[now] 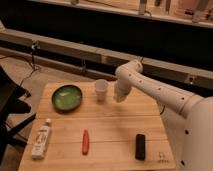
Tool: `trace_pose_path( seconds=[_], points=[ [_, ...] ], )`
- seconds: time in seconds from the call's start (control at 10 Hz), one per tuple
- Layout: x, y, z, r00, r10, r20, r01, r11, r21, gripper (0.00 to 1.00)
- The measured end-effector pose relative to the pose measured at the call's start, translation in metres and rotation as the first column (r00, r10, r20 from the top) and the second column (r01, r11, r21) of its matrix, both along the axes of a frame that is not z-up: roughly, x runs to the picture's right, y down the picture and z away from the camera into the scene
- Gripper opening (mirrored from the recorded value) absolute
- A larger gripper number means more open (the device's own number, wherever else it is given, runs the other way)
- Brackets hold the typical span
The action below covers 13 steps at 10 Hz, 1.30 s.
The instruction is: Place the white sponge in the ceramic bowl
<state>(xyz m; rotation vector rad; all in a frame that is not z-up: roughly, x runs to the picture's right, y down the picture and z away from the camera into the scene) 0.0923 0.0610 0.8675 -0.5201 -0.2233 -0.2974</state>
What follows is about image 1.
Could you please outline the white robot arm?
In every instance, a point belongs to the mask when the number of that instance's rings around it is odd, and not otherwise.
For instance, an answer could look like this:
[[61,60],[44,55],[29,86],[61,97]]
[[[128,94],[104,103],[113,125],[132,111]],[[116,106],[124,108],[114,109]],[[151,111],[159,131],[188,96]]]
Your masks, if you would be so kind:
[[122,102],[133,87],[186,119],[180,171],[213,171],[213,96],[193,92],[141,74],[142,63],[129,61],[116,68],[114,99]]

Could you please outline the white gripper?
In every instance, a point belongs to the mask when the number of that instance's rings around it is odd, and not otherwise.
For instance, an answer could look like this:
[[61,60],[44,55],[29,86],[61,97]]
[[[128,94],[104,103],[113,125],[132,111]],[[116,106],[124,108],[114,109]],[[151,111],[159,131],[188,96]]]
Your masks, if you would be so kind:
[[122,102],[129,94],[129,85],[123,81],[116,81],[114,85],[114,100]]

